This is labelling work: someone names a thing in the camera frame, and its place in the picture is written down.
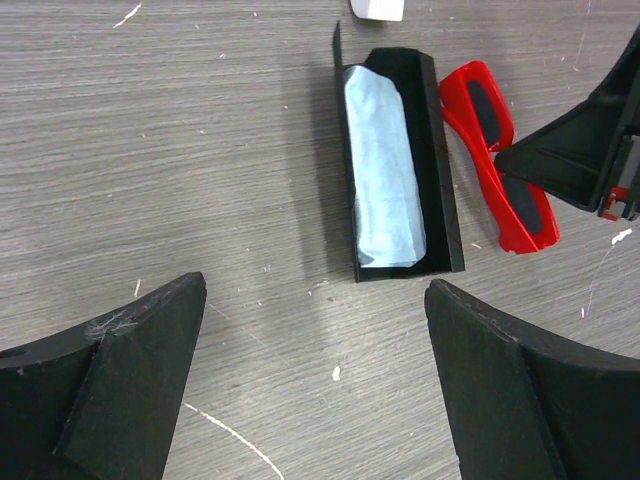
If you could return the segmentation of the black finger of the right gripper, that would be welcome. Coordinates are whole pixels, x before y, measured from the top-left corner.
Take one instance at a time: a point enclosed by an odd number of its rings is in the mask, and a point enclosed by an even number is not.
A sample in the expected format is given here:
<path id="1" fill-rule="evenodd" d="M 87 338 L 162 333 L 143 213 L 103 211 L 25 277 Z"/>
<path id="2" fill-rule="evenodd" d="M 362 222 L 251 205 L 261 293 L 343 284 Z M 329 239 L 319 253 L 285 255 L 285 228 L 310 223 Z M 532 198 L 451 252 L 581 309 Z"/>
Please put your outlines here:
<path id="1" fill-rule="evenodd" d="M 623 135 L 639 136 L 639 33 L 572 110 L 496 157 L 496 168 L 581 209 L 599 210 Z"/>

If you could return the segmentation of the red sunglasses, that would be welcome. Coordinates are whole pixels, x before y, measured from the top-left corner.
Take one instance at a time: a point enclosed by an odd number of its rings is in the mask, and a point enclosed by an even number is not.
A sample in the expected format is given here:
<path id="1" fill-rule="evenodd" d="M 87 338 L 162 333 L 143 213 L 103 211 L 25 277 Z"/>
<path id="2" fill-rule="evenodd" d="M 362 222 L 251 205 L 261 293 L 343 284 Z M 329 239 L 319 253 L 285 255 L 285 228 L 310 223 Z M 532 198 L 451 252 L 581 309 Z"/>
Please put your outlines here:
<path id="1" fill-rule="evenodd" d="M 471 61 L 439 83 L 444 121 L 466 146 L 481 193 L 506 252 L 529 254 L 556 244 L 559 230 L 543 190 L 497 170 L 494 160 L 513 145 L 515 129 L 488 66 Z"/>

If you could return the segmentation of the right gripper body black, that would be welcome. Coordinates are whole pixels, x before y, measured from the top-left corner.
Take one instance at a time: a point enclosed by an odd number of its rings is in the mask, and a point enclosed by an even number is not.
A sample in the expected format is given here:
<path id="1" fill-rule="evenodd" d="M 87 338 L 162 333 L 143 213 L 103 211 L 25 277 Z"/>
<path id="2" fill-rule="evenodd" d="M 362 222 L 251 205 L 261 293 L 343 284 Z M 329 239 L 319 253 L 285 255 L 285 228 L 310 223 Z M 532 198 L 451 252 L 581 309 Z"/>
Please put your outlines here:
<path id="1" fill-rule="evenodd" d="M 623 135 L 605 184 L 598 215 L 611 221 L 639 218 L 639 136 Z"/>

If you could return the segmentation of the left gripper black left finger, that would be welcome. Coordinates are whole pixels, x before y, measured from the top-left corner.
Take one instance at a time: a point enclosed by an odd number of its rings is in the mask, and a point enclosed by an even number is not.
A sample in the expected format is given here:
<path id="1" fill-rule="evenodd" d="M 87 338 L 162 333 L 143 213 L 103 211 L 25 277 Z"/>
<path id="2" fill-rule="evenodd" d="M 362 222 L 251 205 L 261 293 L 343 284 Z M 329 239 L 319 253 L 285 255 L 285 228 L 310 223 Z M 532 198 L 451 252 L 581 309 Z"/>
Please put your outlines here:
<path id="1" fill-rule="evenodd" d="M 162 478 L 205 303 L 190 272 L 2 351 L 2 478 Z"/>

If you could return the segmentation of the black sunglasses case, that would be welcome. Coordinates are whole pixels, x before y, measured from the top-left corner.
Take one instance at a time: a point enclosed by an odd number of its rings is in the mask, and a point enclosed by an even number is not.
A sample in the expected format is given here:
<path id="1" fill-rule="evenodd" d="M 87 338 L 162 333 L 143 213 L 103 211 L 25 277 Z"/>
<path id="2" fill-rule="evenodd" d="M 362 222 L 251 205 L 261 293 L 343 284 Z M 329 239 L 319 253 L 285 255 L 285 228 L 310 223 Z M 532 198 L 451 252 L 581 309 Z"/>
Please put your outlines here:
<path id="1" fill-rule="evenodd" d="M 434 59 L 412 48 L 376 47 L 361 65 L 389 78 L 402 98 L 427 251 L 411 267 L 365 268 L 352 240 L 354 280 L 359 283 L 462 272 L 464 251 Z"/>

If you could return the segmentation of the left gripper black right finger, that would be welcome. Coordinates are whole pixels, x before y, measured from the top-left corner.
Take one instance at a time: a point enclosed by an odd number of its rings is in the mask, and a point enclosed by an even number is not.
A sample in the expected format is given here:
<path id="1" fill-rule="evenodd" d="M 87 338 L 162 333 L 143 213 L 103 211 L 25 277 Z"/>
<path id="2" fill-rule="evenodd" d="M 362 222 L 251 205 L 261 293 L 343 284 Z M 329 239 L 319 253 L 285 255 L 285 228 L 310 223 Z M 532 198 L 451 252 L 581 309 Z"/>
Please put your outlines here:
<path id="1" fill-rule="evenodd" d="M 636 479 L 639 362 L 436 279 L 425 311 L 464 479 Z"/>

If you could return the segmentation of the light blue cleaning cloth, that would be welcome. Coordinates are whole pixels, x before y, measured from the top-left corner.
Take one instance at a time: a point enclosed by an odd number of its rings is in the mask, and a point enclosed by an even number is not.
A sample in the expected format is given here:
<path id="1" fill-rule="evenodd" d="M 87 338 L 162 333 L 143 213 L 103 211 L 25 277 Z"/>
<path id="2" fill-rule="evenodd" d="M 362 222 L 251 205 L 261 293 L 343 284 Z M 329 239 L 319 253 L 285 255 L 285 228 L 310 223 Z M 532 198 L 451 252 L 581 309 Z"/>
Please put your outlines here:
<path id="1" fill-rule="evenodd" d="M 426 255 L 427 236 L 401 95 L 361 65 L 345 72 L 344 95 L 359 264 L 411 267 Z"/>

